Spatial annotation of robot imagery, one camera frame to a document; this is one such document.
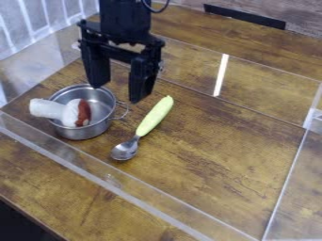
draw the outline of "mug handle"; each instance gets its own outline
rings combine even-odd
[[[125,105],[125,112],[123,113],[123,115],[120,117],[112,117],[112,118],[108,118],[108,120],[120,120],[125,117],[128,111],[129,111],[129,106],[125,102],[120,102],[120,101],[116,101],[116,104],[117,105]]]

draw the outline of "stainless steel bowl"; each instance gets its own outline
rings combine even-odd
[[[88,84],[73,85],[49,97],[49,101],[61,104],[68,103],[72,99],[84,99],[88,102],[92,111],[89,125],[73,128],[63,126],[60,120],[49,120],[57,134],[72,140],[99,136],[107,130],[111,121],[121,119],[128,112],[127,104],[116,100],[113,93],[107,88],[92,88]],[[117,104],[125,104],[127,107],[121,117],[115,118]]]

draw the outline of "spoon handle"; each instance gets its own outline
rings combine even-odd
[[[146,115],[137,129],[136,135],[139,137],[146,136],[151,130],[158,126],[166,117],[170,109],[174,105],[174,99],[171,96],[163,97],[160,101],[156,103],[148,114]]]

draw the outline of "wooden tabletop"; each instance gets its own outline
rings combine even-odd
[[[178,7],[155,16],[154,32],[286,71],[321,77],[321,54],[311,50],[321,41],[311,38]],[[170,60],[176,49],[171,46],[166,51]],[[188,76],[188,61],[176,63],[183,76]],[[107,88],[120,100],[128,98],[127,74],[128,69],[113,64],[113,81]],[[246,233],[247,237],[260,239],[304,134],[299,127],[302,116],[295,116],[298,121],[291,123],[284,119],[288,105],[276,104],[272,113],[278,113],[279,118],[272,118],[258,110],[211,97],[206,93],[208,78],[195,72],[187,83],[183,78],[180,81],[160,79],[154,94],[131,105],[128,116],[113,122],[104,135],[69,141],[56,135],[45,120],[31,116],[28,104],[31,98],[47,98],[84,80],[77,60],[3,111],[240,231],[239,237],[231,234],[234,231],[208,231],[211,238],[242,240]],[[306,83],[300,88],[314,92],[317,82]],[[139,155],[124,164],[115,163],[108,157],[109,150],[131,137],[139,121],[164,95],[175,99],[174,110],[156,130],[141,139]],[[194,239],[53,160],[4,135],[1,140],[1,197],[55,233],[72,240]]]

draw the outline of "metal spoon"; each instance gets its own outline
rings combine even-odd
[[[158,126],[174,105],[171,96],[163,97],[146,115],[132,139],[120,143],[111,151],[111,157],[117,161],[129,160],[137,152],[139,138],[144,137]]]

